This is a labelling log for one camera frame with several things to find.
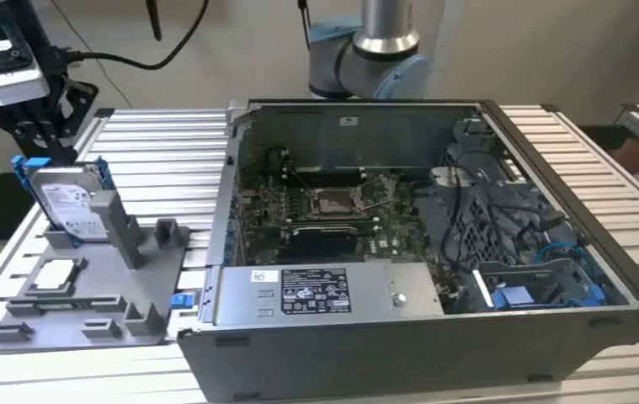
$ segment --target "gray parts tray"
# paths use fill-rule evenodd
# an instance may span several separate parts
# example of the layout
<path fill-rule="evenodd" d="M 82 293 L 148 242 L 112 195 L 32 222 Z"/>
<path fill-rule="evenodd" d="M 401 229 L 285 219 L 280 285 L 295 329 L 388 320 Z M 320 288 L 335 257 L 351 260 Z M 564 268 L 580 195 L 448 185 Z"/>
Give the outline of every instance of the gray parts tray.
<path fill-rule="evenodd" d="M 166 330 L 169 299 L 184 259 L 188 228 L 170 223 L 140 228 L 144 235 L 137 269 L 126 268 L 110 243 L 46 248 L 26 277 L 20 295 L 6 300 L 0 321 L 0 350 L 50 350 L 153 345 Z M 42 265 L 72 260 L 74 269 L 56 289 L 37 290 Z"/>

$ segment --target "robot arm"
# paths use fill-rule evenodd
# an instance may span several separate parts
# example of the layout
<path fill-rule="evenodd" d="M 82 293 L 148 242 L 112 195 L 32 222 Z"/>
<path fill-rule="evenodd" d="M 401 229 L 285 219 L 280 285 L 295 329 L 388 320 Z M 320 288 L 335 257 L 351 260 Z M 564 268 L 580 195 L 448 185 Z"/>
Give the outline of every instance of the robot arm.
<path fill-rule="evenodd" d="M 72 137 L 97 88 L 68 77 L 68 53 L 52 46 L 29 0 L 0 0 L 0 129 L 28 157 L 76 159 Z M 60 106 L 65 99 L 72 113 Z"/>

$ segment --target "power supply label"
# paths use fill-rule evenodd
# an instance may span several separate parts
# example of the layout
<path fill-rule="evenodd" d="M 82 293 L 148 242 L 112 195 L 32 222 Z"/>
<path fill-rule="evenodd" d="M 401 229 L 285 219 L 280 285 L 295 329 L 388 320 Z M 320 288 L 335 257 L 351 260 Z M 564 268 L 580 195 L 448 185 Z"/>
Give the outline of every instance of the power supply label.
<path fill-rule="evenodd" d="M 351 313 L 345 268 L 283 269 L 281 312 Z"/>

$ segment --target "small blue part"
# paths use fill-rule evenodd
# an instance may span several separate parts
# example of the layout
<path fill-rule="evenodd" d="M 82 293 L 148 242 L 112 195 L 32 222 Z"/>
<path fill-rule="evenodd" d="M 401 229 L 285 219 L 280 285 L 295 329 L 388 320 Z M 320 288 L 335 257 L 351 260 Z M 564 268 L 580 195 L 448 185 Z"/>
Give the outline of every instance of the small blue part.
<path fill-rule="evenodd" d="M 585 297 L 579 301 L 579 306 L 581 307 L 597 307 L 604 306 L 607 303 L 607 296 L 600 290 L 600 287 L 596 284 L 588 286 L 585 291 Z"/>
<path fill-rule="evenodd" d="M 24 167 L 42 168 L 42 167 L 46 167 L 50 162 L 52 162 L 52 158 L 49 157 L 32 157 L 29 160 L 26 160 Z"/>
<path fill-rule="evenodd" d="M 572 242 L 552 242 L 536 253 L 533 256 L 533 263 L 540 263 L 543 261 L 543 256 L 552 248 L 568 248 L 569 250 L 575 250 L 580 255 L 584 255 L 583 250 Z"/>
<path fill-rule="evenodd" d="M 493 307 L 500 310 L 512 306 L 533 304 L 533 298 L 524 286 L 499 288 L 491 294 Z"/>
<path fill-rule="evenodd" d="M 428 77 L 428 59 L 421 55 L 412 55 L 387 74 L 376 87 L 373 98 L 420 98 Z"/>
<path fill-rule="evenodd" d="M 190 309 L 194 306 L 194 295 L 190 293 L 174 293 L 169 300 L 169 307 L 174 309 Z"/>
<path fill-rule="evenodd" d="M 309 27 L 309 43 L 347 36 L 353 34 L 360 28 L 361 23 L 353 17 L 317 21 Z"/>
<path fill-rule="evenodd" d="M 22 169 L 22 164 L 25 162 L 24 156 L 14 156 L 12 158 L 12 171 L 17 176 L 18 183 L 21 183 L 24 189 L 29 189 L 29 180 L 26 179 L 25 170 Z"/>
<path fill-rule="evenodd" d="M 94 160 L 96 168 L 98 169 L 98 174 L 102 179 L 102 189 L 112 190 L 116 189 L 114 187 L 114 180 L 112 179 L 112 174 L 109 172 L 109 164 L 102 157 L 97 157 Z"/>

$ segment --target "table surface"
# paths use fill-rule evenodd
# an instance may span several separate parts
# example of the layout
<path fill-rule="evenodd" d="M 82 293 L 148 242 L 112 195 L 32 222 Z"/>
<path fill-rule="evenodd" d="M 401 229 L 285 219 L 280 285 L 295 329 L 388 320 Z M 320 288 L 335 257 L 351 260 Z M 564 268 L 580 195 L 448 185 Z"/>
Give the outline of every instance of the table surface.
<path fill-rule="evenodd" d="M 563 114 L 539 106 L 501 108 L 639 265 L 639 183 Z M 220 109 L 118 109 L 92 120 L 77 142 L 81 160 L 101 155 L 109 162 L 138 223 L 173 217 L 192 229 L 177 290 L 202 287 L 224 122 Z M 46 247 L 45 227 L 34 206 L 0 253 L 0 318 L 4 298 L 18 292 Z M 202 402 L 172 341 L 194 314 L 196 308 L 172 311 L 161 346 L 0 355 L 0 400 Z M 333 401 L 637 403 L 639 343 L 604 350 L 561 383 Z"/>

